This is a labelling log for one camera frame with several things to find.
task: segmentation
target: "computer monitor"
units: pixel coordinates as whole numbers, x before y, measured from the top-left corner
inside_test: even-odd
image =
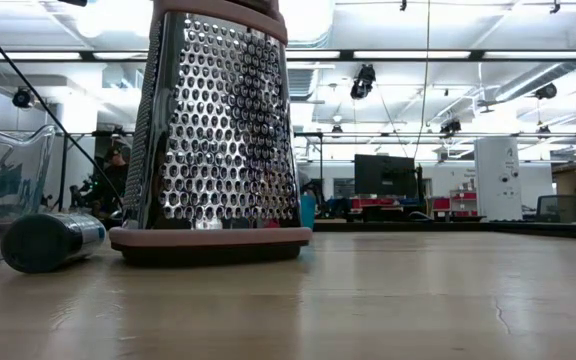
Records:
[[[415,159],[355,155],[355,193],[416,198]]]

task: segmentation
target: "ceiling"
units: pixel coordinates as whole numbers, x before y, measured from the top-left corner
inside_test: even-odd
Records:
[[[576,50],[576,1],[560,3],[556,14],[550,14],[552,1],[543,0],[442,0],[431,1],[430,7],[427,1],[408,0],[405,11],[400,11],[400,1],[283,0],[281,9],[290,47]],[[97,0],[85,9],[56,1],[0,0],[0,43],[7,50],[142,50],[148,46],[143,29],[147,29],[149,9],[147,0]],[[91,28],[90,21],[87,25],[78,21],[102,19],[99,14],[107,18],[108,13],[115,14],[117,20],[106,21],[107,29],[101,33]],[[461,120],[462,131],[469,132],[535,132],[541,121],[553,132],[576,133],[576,64],[564,63],[553,70],[557,63],[379,62],[374,64],[377,81],[373,91],[367,98],[353,101],[350,87],[361,65],[325,61],[305,64],[310,69],[305,73],[312,78],[310,87],[306,86],[310,95],[307,101],[292,104],[294,125],[302,131],[329,132],[336,123],[333,117],[340,117],[338,123],[346,133],[437,133],[443,122],[456,117]],[[130,128],[139,98],[138,90],[130,87],[139,87],[142,66],[25,63],[21,68],[33,76],[68,78],[68,83],[85,88],[86,94],[99,103],[100,122]],[[104,74],[103,81],[91,75],[99,72]],[[0,85],[10,81],[11,73],[0,64]],[[293,84],[303,80],[296,74],[291,72]],[[131,86],[111,86],[113,81],[108,79],[114,78],[127,79]],[[534,88],[515,86],[535,79],[543,80],[543,85],[552,82],[558,89],[557,97],[537,100],[530,96],[532,91],[527,91]],[[65,96],[49,88],[45,91],[55,101]],[[483,108],[476,106],[478,100],[499,100],[510,93],[512,100],[493,106],[492,113],[481,113]],[[429,159],[436,158],[439,148],[456,154],[469,151],[472,140],[435,138],[417,146],[416,136],[345,136],[326,140],[345,145],[326,145],[324,158],[351,159],[355,153],[376,152],[412,156],[417,152],[418,159]],[[303,158],[319,159],[308,141],[315,139],[297,139],[297,152]],[[570,155],[574,155],[571,145],[575,139],[535,146],[536,141],[520,139],[526,147],[524,157],[544,159],[550,151],[561,149],[571,149]]]

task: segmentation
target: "monitor screen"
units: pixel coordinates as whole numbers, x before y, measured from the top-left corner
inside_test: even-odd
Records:
[[[355,193],[416,198],[415,159],[355,155]]]

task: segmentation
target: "table surface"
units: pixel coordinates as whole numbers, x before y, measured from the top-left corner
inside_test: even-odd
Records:
[[[316,233],[298,260],[0,264],[0,359],[576,359],[576,240]]]

